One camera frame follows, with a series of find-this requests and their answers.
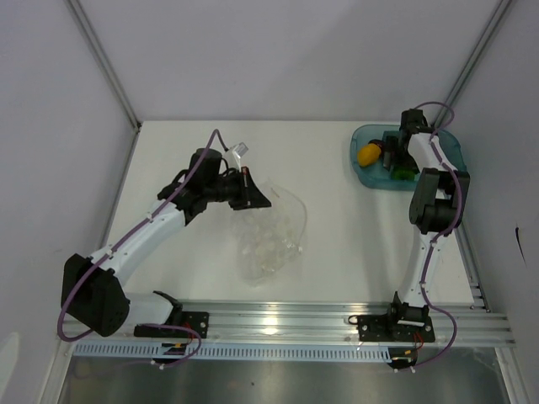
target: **white wall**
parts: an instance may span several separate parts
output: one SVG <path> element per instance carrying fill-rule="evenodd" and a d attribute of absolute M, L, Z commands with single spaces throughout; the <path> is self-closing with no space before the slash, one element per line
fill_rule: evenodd
<path fill-rule="evenodd" d="M 509 315 L 539 402 L 539 3 L 519 0 L 456 108 L 472 176 L 466 221 L 489 303 Z M 520 255 L 515 228 L 522 229 Z"/>
<path fill-rule="evenodd" d="M 142 120 L 395 120 L 497 0 L 83 0 Z"/>
<path fill-rule="evenodd" d="M 131 138 L 63 2 L 0 2 L 0 341 L 22 337 L 3 402 L 39 394 L 63 263 L 97 246 Z"/>

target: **red wire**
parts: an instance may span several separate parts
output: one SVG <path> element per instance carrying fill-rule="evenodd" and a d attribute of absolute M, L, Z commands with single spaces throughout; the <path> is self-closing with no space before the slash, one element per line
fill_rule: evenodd
<path fill-rule="evenodd" d="M 184 324 L 184 327 L 185 327 L 185 328 L 188 328 L 189 330 L 192 330 L 192 329 L 193 329 L 193 328 L 191 327 L 191 325 L 190 325 L 188 322 L 186 322 L 186 323 Z M 189 345 L 189 344 L 192 343 L 192 342 L 193 342 L 193 334 L 189 334 L 189 342 L 188 342 L 187 344 Z"/>
<path fill-rule="evenodd" d="M 418 351 L 419 351 L 424 345 L 424 340 L 423 340 L 423 337 L 421 337 L 421 334 L 419 332 L 416 332 L 415 334 L 418 334 L 419 341 L 421 342 L 421 345 L 419 345 L 419 348 L 418 348 Z"/>
<path fill-rule="evenodd" d="M 418 358 L 418 339 L 415 334 L 417 333 L 414 332 L 414 349 L 412 350 L 412 352 L 415 352 L 415 358 L 417 359 Z"/>

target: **metal frame edge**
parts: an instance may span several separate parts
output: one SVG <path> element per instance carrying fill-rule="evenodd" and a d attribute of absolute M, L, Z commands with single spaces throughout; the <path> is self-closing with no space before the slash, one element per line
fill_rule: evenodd
<path fill-rule="evenodd" d="M 52 360 L 49 372 L 45 377 L 40 398 L 37 401 L 39 404 L 58 403 L 75 347 L 76 345 L 74 343 L 65 343 L 58 340 L 56 354 Z"/>
<path fill-rule="evenodd" d="M 505 383 L 507 395 L 512 404 L 530 403 L 530 397 L 520 372 L 514 348 L 496 348 L 499 368 Z"/>
<path fill-rule="evenodd" d="M 112 207 L 110 208 L 110 211 L 107 215 L 107 221 L 105 222 L 103 233 L 99 238 L 99 247 L 104 247 L 107 242 L 107 239 L 109 238 L 110 229 L 112 228 L 112 223 L 116 215 L 116 210 L 118 209 L 121 192 L 124 189 L 125 181 L 127 180 L 127 173 L 129 172 L 129 167 L 131 166 L 131 161 L 133 160 L 133 155 L 135 154 L 136 143 L 138 142 L 140 133 L 140 129 L 137 129 L 135 135 L 133 136 L 133 140 L 131 141 L 131 146 L 127 154 L 127 158 L 125 159 L 124 167 L 122 168 L 120 183 L 118 184 Z"/>
<path fill-rule="evenodd" d="M 492 44 L 494 37 L 500 30 L 516 0 L 499 0 L 488 19 L 483 31 L 479 35 L 478 41 L 472 48 L 464 66 L 453 83 L 450 92 L 444 102 L 450 107 L 454 107 L 462 92 L 466 89 L 472 74 L 477 70 L 479 62 L 483 59 L 488 46 Z M 440 126 L 448 114 L 445 108 L 440 108 L 434 119 L 434 126 Z"/>
<path fill-rule="evenodd" d="M 122 108 L 125 117 L 133 129 L 138 130 L 141 125 L 140 121 L 136 117 L 135 110 L 131 106 L 131 102 L 127 98 L 127 95 L 125 95 L 124 87 L 121 85 L 120 79 L 116 75 L 110 60 L 107 57 L 103 46 L 101 45 L 101 41 L 99 40 L 92 23 L 84 11 L 83 5 L 79 0 L 64 0 L 64 3 L 71 14 L 73 21 L 79 28 L 81 36 L 86 41 L 86 44 L 88 45 L 88 48 L 90 49 L 99 70 L 103 74 L 105 81 L 109 85 L 112 94 L 115 96 L 116 101 L 118 101 L 118 104 Z"/>

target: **black clamp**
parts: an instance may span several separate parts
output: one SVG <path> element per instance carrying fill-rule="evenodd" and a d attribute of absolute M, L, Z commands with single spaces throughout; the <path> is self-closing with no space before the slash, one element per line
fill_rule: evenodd
<path fill-rule="evenodd" d="M 164 299 L 168 300 L 173 309 L 167 318 L 167 321 L 163 324 L 165 326 L 177 326 L 190 328 L 193 331 L 199 333 L 202 339 L 206 339 L 208 334 L 208 327 L 210 326 L 210 313 L 207 311 L 184 311 L 183 305 L 172 296 L 160 291 L 154 291 L 156 295 L 160 295 Z M 138 338 L 190 338 L 192 334 L 186 331 L 171 330 L 168 328 L 149 327 L 144 324 L 140 324 L 135 327 L 133 333 Z"/>
<path fill-rule="evenodd" d="M 204 149 L 199 149 L 191 157 L 189 170 L 193 169 L 203 152 Z M 185 225 L 205 211 L 210 202 L 228 202 L 233 210 L 271 207 L 271 202 L 257 188 L 247 167 L 241 170 L 229 168 L 220 174 L 221 160 L 220 152 L 209 149 L 191 180 L 171 200 L 178 210 L 184 212 Z M 189 170 L 180 172 L 157 198 L 168 199 L 178 188 L 182 174 Z"/>

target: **cable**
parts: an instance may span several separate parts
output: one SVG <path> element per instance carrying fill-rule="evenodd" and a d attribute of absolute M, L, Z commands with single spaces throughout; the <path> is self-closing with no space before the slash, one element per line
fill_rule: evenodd
<path fill-rule="evenodd" d="M 193 327 L 188 322 L 184 323 L 184 327 L 187 327 L 187 328 L 189 328 L 191 330 L 193 329 Z M 193 342 L 193 336 L 189 335 L 189 342 L 187 344 L 189 345 L 192 342 Z"/>
<path fill-rule="evenodd" d="M 176 177 L 174 177 L 174 179 L 172 180 L 172 183 L 179 183 L 179 180 L 189 172 L 189 170 L 182 170 L 178 173 L 178 175 L 176 175 Z"/>
<path fill-rule="evenodd" d="M 418 348 L 418 339 L 417 339 L 417 336 L 419 334 L 417 332 L 414 332 L 414 347 L 412 349 L 407 349 L 406 351 L 404 351 L 404 354 L 405 355 L 410 355 L 410 354 L 413 354 L 415 353 L 414 357 L 417 359 L 418 358 L 418 351 L 423 347 L 423 345 L 421 345 L 421 347 Z"/>
<path fill-rule="evenodd" d="M 188 332 L 189 335 L 190 335 L 191 340 L 193 339 L 193 337 L 195 337 L 198 340 L 198 344 L 197 344 L 196 348 L 193 350 L 193 352 L 185 355 L 184 357 L 182 357 L 180 359 L 174 360 L 173 362 L 171 362 L 169 364 L 158 364 L 158 363 L 156 363 L 156 361 L 154 359 L 152 359 L 150 362 L 148 362 L 147 360 L 132 360 L 132 361 L 126 362 L 124 364 L 117 364 L 116 366 L 113 366 L 112 368 L 109 368 L 109 369 L 107 369 L 107 370 L 105 370 L 103 372 L 90 373 L 89 375 L 83 375 L 83 376 L 80 376 L 80 375 L 77 375 L 76 373 L 73 373 L 73 376 L 76 379 L 84 380 L 84 379 L 88 379 L 90 377 L 99 377 L 99 376 L 107 375 L 110 372 L 113 372 L 113 371 L 118 370 L 118 369 L 125 368 L 127 366 L 132 366 L 133 364 L 157 365 L 160 370 L 163 370 L 163 369 L 166 369 L 166 368 L 172 368 L 174 366 L 182 364 L 186 360 L 188 360 L 188 359 L 192 358 L 193 356 L 195 356 L 200 351 L 200 347 L 202 346 L 202 337 L 200 336 L 200 334 L 197 331 L 193 330 L 190 327 L 167 326 L 167 325 L 163 325 L 163 324 L 142 324 L 142 325 L 146 326 L 146 327 L 167 328 L 169 330 Z"/>
<path fill-rule="evenodd" d="M 222 162 L 225 163 L 225 172 L 228 171 L 228 170 L 230 169 L 230 167 L 228 166 L 228 161 L 227 161 L 227 159 L 226 159 L 226 158 L 222 158 L 221 160 L 222 160 Z"/>
<path fill-rule="evenodd" d="M 427 296 L 427 293 L 424 290 L 424 284 L 425 284 L 425 280 L 427 278 L 427 272 L 429 270 L 430 260 L 432 259 L 432 254 L 433 254 L 433 252 L 435 250 L 435 244 L 436 244 L 436 242 L 438 241 L 438 239 L 440 237 L 447 236 L 453 230 L 455 230 L 456 224 L 458 223 L 458 221 L 459 221 L 459 219 L 461 217 L 461 214 L 462 214 L 462 189 L 461 189 L 461 185 L 458 182 L 458 178 L 456 177 L 455 172 L 447 164 L 442 162 L 441 154 L 438 151 L 438 149 L 436 148 L 434 142 L 432 142 L 432 139 L 438 134 L 438 132 L 440 132 L 440 130 L 442 130 L 442 129 L 445 129 L 455 119 L 455 111 L 449 105 L 441 103 L 439 101 L 428 101 L 426 103 L 421 103 L 420 105 L 418 105 L 414 109 L 420 108 L 420 107 L 425 106 L 425 105 L 441 105 L 442 107 L 446 108 L 449 111 L 450 115 L 451 115 L 451 117 L 447 120 L 447 122 L 445 122 L 443 125 L 440 125 L 438 128 L 435 128 L 433 130 L 432 134 L 430 135 L 429 140 L 431 141 L 430 142 L 430 147 L 432 147 L 432 151 L 436 155 L 436 158 L 438 159 L 438 162 L 441 164 L 441 166 L 445 170 L 447 170 L 447 172 L 451 175 L 451 178 L 453 179 L 453 182 L 455 183 L 456 213 L 455 213 L 455 216 L 453 217 L 453 220 L 452 220 L 451 224 L 445 230 L 442 230 L 438 234 L 436 234 L 436 236 L 434 236 L 434 238 L 430 241 L 430 248 L 429 248 L 429 251 L 427 252 L 427 258 L 424 261 L 423 272 L 421 273 L 421 280 L 420 280 L 421 294 L 423 295 L 423 299 L 427 303 L 427 306 L 430 309 L 432 309 L 434 311 L 438 311 L 439 313 L 447 316 L 451 320 L 451 323 L 453 324 L 453 333 L 452 333 L 451 338 L 450 338 L 449 342 L 447 343 L 447 345 L 439 353 L 437 353 L 432 358 L 426 359 L 425 361 L 421 362 L 420 364 L 416 364 L 415 365 L 416 368 L 418 368 L 419 366 L 423 366 L 423 365 L 425 365 L 425 364 L 427 364 L 429 362 L 432 362 L 435 359 L 438 359 L 441 355 L 443 355 L 447 351 L 449 351 L 449 349 L 451 348 L 451 346 L 453 345 L 453 343 L 456 340 L 456 334 L 458 332 L 458 326 L 456 324 L 455 317 L 449 311 L 446 311 L 446 310 L 444 310 L 442 308 L 434 306 L 432 304 L 432 302 L 430 301 L 429 297 Z"/>
<path fill-rule="evenodd" d="M 420 343 L 419 346 L 417 346 L 416 337 L 417 337 L 417 339 L 419 340 L 419 343 Z M 423 340 L 423 337 L 421 337 L 421 333 L 420 333 L 420 332 L 415 332 L 415 333 L 414 333 L 414 342 L 415 342 L 416 344 L 415 344 L 415 348 L 413 349 L 413 351 L 418 352 L 418 351 L 424 346 L 424 340 Z"/>
<path fill-rule="evenodd" d="M 350 319 L 355 317 L 355 322 L 351 322 Z M 348 316 L 348 323 L 351 325 L 351 326 L 357 326 L 357 314 L 353 314 L 352 316 Z"/>
<path fill-rule="evenodd" d="M 223 141 L 222 137 L 221 137 L 221 132 L 219 132 L 218 129 L 214 129 L 213 132 L 211 132 L 211 136 L 210 136 L 210 139 L 208 140 L 208 143 L 206 144 L 205 146 L 205 149 L 204 151 L 202 151 L 202 153 L 200 154 L 199 156 L 199 159 L 196 161 L 195 165 L 193 166 L 193 168 L 191 168 L 191 170 L 187 173 L 187 175 L 185 176 L 185 180 L 174 190 L 174 192 L 172 192 L 170 194 L 170 196 L 168 198 L 166 198 L 162 204 L 160 204 L 152 213 L 151 217 L 152 217 L 152 220 L 157 216 L 159 215 L 159 213 L 161 213 L 161 211 L 163 209 L 165 209 L 165 206 L 167 206 L 167 204 L 172 200 L 174 199 L 180 192 L 181 190 L 185 187 L 185 185 L 191 180 L 191 178 L 193 178 L 193 175 L 195 175 L 195 172 L 196 170 L 198 170 L 199 166 L 201 165 L 202 161 L 205 159 L 206 155 L 208 154 L 208 151 L 210 150 L 210 146 L 211 146 L 211 143 L 213 143 L 213 140 L 215 139 L 215 137 L 218 137 L 219 138 L 219 142 L 221 143 L 221 145 L 223 146 L 223 148 L 225 150 L 228 150 L 227 147 L 225 146 L 225 142 Z M 135 233 L 137 233 L 139 230 L 142 229 L 142 227 L 144 227 L 144 225 L 146 225 L 147 223 L 149 223 L 151 220 L 146 218 L 144 220 L 142 220 L 138 225 L 136 225 L 135 227 L 133 227 L 131 230 L 129 230 L 111 249 L 110 251 L 114 254 L 116 251 L 118 251 L 118 249 L 125 243 L 127 242 L 127 240 L 129 240 Z M 84 337 L 86 337 L 87 335 L 89 335 L 92 330 L 89 329 L 75 337 L 68 337 L 64 331 L 63 331 L 63 322 L 64 322 L 64 319 L 66 318 L 66 314 L 67 314 L 67 308 L 69 307 L 69 305 L 71 305 L 71 303 L 73 302 L 73 299 L 75 298 L 75 295 L 77 294 L 77 292 L 81 289 L 81 287 L 83 286 L 84 282 L 86 282 L 86 280 L 90 277 L 90 275 L 97 269 L 99 268 L 99 266 L 101 266 L 102 263 L 104 263 L 108 258 L 110 258 L 110 255 L 109 254 L 105 254 L 103 257 L 101 257 L 94 265 L 92 265 L 88 271 L 86 271 L 84 273 L 84 275 L 81 277 L 81 279 L 78 280 L 78 282 L 75 284 L 75 286 L 73 286 L 73 289 L 71 290 L 71 292 L 69 292 L 69 295 L 67 296 L 66 298 L 66 301 L 64 302 L 64 304 L 61 306 L 61 310 L 60 310 L 60 315 L 58 316 L 58 321 L 56 322 L 56 333 L 58 334 L 58 337 L 60 337 L 60 339 L 62 341 L 65 341 L 67 343 L 74 343 L 75 341 L 78 341 L 79 339 L 82 339 Z"/>
<path fill-rule="evenodd" d="M 237 169 L 236 168 L 227 168 L 227 170 L 223 171 L 220 176 L 222 178 L 225 178 L 226 176 L 232 174 L 232 173 L 237 173 Z"/>

